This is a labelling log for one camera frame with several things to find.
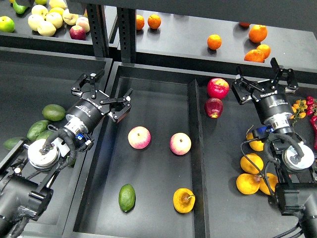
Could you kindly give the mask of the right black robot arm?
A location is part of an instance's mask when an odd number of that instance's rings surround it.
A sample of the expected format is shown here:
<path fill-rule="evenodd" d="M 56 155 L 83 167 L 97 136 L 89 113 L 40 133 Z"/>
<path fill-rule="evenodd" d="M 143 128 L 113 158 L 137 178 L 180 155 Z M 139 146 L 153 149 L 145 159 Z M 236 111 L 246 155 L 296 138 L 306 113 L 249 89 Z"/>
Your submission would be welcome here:
<path fill-rule="evenodd" d="M 264 143 L 269 164 L 274 164 L 278 183 L 269 188 L 279 211 L 298 218 L 301 230 L 295 237 L 317 236 L 317 182 L 315 155 L 305 140 L 294 130 L 294 114 L 287 95 L 299 88 L 292 69 L 281 68 L 276 59 L 270 61 L 273 79 L 254 82 L 246 79 L 238 66 L 232 91 L 239 104 L 253 102 L 263 127 L 252 130 L 253 141 Z"/>

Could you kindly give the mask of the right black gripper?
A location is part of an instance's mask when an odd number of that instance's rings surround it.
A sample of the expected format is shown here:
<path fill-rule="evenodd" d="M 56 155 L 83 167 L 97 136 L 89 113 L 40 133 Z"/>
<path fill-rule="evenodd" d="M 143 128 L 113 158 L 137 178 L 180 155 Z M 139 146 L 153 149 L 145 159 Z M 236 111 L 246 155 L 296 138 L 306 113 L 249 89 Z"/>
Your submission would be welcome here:
<path fill-rule="evenodd" d="M 253 99 L 262 124 L 268 124 L 269 120 L 277 114 L 285 115 L 289 119 L 293 115 L 293 110 L 286 93 L 294 93 L 299 88 L 293 69 L 281 68 L 276 58 L 271 58 L 270 64 L 275 77 L 273 80 L 267 79 L 258 82 L 260 89 L 264 89 L 263 92 L 257 90 L 257 83 L 247 80 L 243 76 L 240 66 L 236 67 L 236 77 L 231 86 L 240 105 Z M 280 85 L 280 80 L 286 81 L 287 86 Z"/>

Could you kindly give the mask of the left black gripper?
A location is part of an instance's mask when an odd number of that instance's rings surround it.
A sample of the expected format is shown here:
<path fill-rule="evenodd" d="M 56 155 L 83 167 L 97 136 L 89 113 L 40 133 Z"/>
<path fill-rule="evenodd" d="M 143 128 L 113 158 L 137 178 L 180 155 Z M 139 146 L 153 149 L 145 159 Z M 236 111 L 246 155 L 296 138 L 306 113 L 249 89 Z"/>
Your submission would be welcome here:
<path fill-rule="evenodd" d="M 104 116 L 114 122 L 121 121 L 131 110 L 130 88 L 121 98 L 110 98 L 103 92 L 97 92 L 95 83 L 105 74 L 101 69 L 97 73 L 83 73 L 71 87 L 71 94 L 81 98 L 66 112 L 66 119 L 80 131 L 93 131 Z M 88 83 L 90 92 L 82 92 L 82 87 Z"/>

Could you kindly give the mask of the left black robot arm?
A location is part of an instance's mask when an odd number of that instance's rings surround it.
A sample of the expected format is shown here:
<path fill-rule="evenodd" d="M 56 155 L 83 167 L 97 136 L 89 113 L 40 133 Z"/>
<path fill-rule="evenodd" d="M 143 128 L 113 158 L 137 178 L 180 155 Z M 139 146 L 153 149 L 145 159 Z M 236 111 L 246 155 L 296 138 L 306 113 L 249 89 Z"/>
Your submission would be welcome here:
<path fill-rule="evenodd" d="M 58 174 L 94 144 L 93 130 L 104 117 L 122 120 L 131 109 L 131 90 L 112 98 L 95 87 L 101 70 L 82 74 L 71 87 L 78 101 L 66 112 L 67 123 L 51 127 L 46 139 L 20 139 L 0 163 L 0 235 L 20 236 L 47 209 Z"/>

